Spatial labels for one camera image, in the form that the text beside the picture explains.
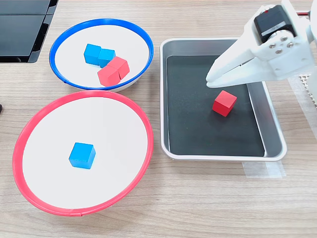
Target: table surface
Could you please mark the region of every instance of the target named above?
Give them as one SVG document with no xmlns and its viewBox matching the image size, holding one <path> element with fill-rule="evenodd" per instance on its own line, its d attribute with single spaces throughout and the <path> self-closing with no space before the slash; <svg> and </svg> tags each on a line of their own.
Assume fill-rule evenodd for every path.
<svg viewBox="0 0 317 238">
<path fill-rule="evenodd" d="M 283 178 L 247 178 L 242 163 L 176 162 L 160 148 L 159 45 L 175 37 L 238 37 L 261 4 L 279 1 L 61 0 L 40 58 L 0 65 L 0 237 L 315 238 L 317 141 L 287 80 L 268 83 L 287 145 Z M 292 1 L 309 10 L 312 1 Z M 121 18 L 151 36 L 154 60 L 121 93 L 148 115 L 155 135 L 150 166 L 135 189 L 110 208 L 59 217 L 32 206 L 17 189 L 12 153 L 25 124 L 42 107 L 78 91 L 52 72 L 48 55 L 69 27 L 93 18 Z"/>
</svg>

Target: block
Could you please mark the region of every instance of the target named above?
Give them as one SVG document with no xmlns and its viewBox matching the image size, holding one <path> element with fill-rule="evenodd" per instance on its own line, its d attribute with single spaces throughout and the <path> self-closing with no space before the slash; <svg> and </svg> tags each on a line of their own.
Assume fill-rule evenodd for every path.
<svg viewBox="0 0 317 238">
<path fill-rule="evenodd" d="M 111 60 L 108 65 L 118 69 L 120 79 L 123 79 L 130 72 L 128 62 L 118 56 L 114 57 L 114 59 Z"/>
<path fill-rule="evenodd" d="M 98 62 L 101 68 L 105 67 L 115 57 L 114 50 L 101 49 Z"/>
<path fill-rule="evenodd" d="M 95 155 L 93 145 L 76 142 L 70 153 L 69 161 L 73 167 L 90 169 Z"/>
<path fill-rule="evenodd" d="M 87 44 L 85 52 L 84 52 L 85 62 L 89 64 L 93 64 L 93 65 L 99 65 L 98 56 L 100 51 L 101 51 L 100 46 Z"/>
<path fill-rule="evenodd" d="M 237 97 L 222 90 L 219 95 L 214 100 L 212 109 L 226 117 L 229 112 L 232 110 L 234 104 L 237 101 Z"/>
<path fill-rule="evenodd" d="M 100 84 L 105 87 L 117 85 L 120 82 L 120 76 L 117 69 L 107 65 L 98 71 Z"/>
</svg>

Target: silver tray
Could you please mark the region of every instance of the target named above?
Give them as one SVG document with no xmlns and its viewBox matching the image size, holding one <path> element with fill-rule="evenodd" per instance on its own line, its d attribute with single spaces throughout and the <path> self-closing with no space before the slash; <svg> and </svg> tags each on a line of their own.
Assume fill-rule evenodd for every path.
<svg viewBox="0 0 317 238">
<path fill-rule="evenodd" d="M 215 160 L 215 161 L 253 161 L 253 162 L 273 162 L 282 159 L 287 151 L 285 139 L 283 137 L 276 113 L 274 111 L 266 84 L 257 82 L 246 84 L 246 97 L 251 102 L 250 108 L 254 113 L 257 130 L 263 146 L 262 156 L 245 155 L 222 155 L 222 154 L 200 154 L 197 153 L 173 153 L 171 150 L 171 128 L 169 128 L 169 108 L 168 108 L 168 73 L 174 72 L 168 69 L 167 59 L 173 56 L 196 57 L 213 56 L 217 57 L 225 52 L 236 39 L 232 38 L 203 38 L 203 39 L 169 39 L 160 46 L 160 135 L 161 147 L 166 155 L 175 160 Z"/>
</svg>

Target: tape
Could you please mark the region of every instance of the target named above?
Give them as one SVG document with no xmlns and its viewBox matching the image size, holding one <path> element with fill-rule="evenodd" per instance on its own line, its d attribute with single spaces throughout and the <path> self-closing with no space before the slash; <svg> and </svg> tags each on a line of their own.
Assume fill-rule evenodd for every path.
<svg viewBox="0 0 317 238">
<path fill-rule="evenodd" d="M 286 176 L 283 164 L 278 162 L 242 162 L 244 173 L 251 179 L 280 179 Z"/>
</svg>

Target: tray rim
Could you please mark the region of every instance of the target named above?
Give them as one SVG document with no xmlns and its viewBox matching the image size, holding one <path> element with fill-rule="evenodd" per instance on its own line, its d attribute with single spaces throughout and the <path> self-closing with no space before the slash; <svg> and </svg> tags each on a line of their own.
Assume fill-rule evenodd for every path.
<svg viewBox="0 0 317 238">
<path fill-rule="evenodd" d="M 264 92 L 267 98 L 270 112 L 272 114 L 274 125 L 276 127 L 279 140 L 281 142 L 281 151 L 278 155 L 274 157 L 258 157 L 258 156 L 215 156 L 215 155 L 176 155 L 171 153 L 164 142 L 164 94 L 163 94 L 163 80 L 164 80 L 164 71 L 163 71 L 163 48 L 164 46 L 172 41 L 215 41 L 215 40 L 237 40 L 235 37 L 225 37 L 225 38 L 170 38 L 163 41 L 159 47 L 159 62 L 160 62 L 160 84 L 159 84 L 159 104 L 160 104 L 160 145 L 163 152 L 172 158 L 173 160 L 187 160 L 187 161 L 240 161 L 240 162 L 276 162 L 281 160 L 287 153 L 287 145 L 285 138 L 283 136 L 280 123 L 278 121 L 271 97 L 269 95 L 267 86 L 265 82 L 260 82 L 263 85 Z"/>
</svg>

